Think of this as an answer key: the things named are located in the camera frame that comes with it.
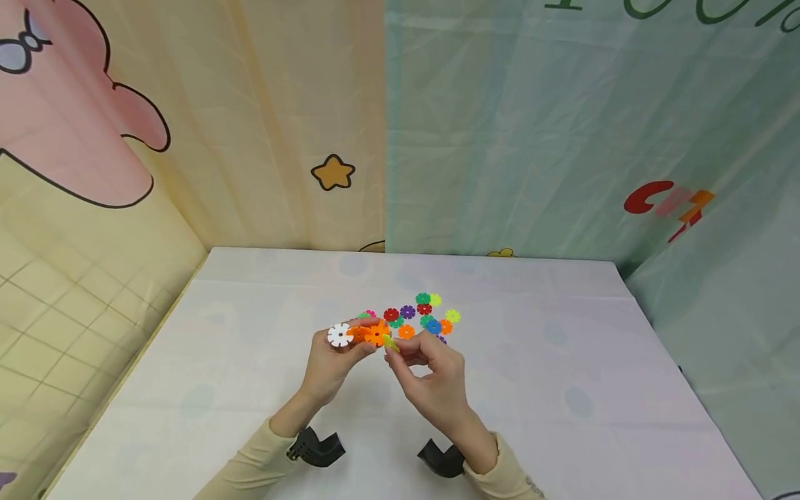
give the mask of grid pattern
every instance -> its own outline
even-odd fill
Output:
[[[205,249],[158,200],[106,210],[0,156],[0,500],[35,496]]]

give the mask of fabric backdrop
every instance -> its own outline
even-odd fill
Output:
[[[0,498],[47,483],[207,248],[384,239],[613,260],[760,491],[800,490],[799,26],[796,0],[2,0]]]
[[[616,262],[762,494],[800,490],[800,4],[385,20],[387,250]]]
[[[0,498],[47,484],[207,248],[382,250],[382,16],[0,2]]]

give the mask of forearm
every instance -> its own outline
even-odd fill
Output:
[[[464,455],[465,476],[473,486],[489,500],[545,500],[502,437],[470,413],[448,437]]]
[[[483,425],[480,417],[472,410],[464,418],[459,419],[458,427],[445,434],[476,473],[486,474],[497,464],[497,442]]]
[[[299,391],[272,417],[270,428],[278,436],[296,438],[321,408],[322,405]]]
[[[286,452],[319,411],[302,394],[292,397],[203,487],[194,500],[263,500],[295,466]]]

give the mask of hand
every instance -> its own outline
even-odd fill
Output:
[[[395,342],[400,352],[387,349],[384,359],[406,398],[444,435],[452,434],[471,412],[466,401],[464,357],[427,331]],[[409,370],[414,365],[428,366],[432,373],[418,378]]]
[[[372,326],[377,325],[378,321],[378,318],[358,318],[346,323],[350,326]],[[320,330],[311,339],[306,376],[298,391],[319,403],[320,407],[334,400],[356,363],[375,352],[375,346],[369,342],[333,347],[327,337],[328,330]]]
[[[464,357],[427,331],[395,339],[400,352],[385,349],[384,359],[412,405],[464,455],[472,470],[485,474],[498,458],[497,441],[466,400]],[[409,366],[428,366],[417,377]]]
[[[377,318],[359,318],[346,323],[372,326],[378,321]],[[300,389],[270,420],[270,428],[278,436],[292,438],[308,427],[317,412],[334,400],[350,369],[375,352],[375,346],[369,342],[334,348],[327,337],[328,330],[314,334]]]

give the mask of white table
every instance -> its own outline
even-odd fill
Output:
[[[470,401],[550,500],[760,498],[607,262],[217,248],[49,500],[192,498],[298,386],[313,331],[422,291],[461,311]],[[272,498],[478,497],[416,458],[449,443],[380,355],[312,426],[347,453]]]

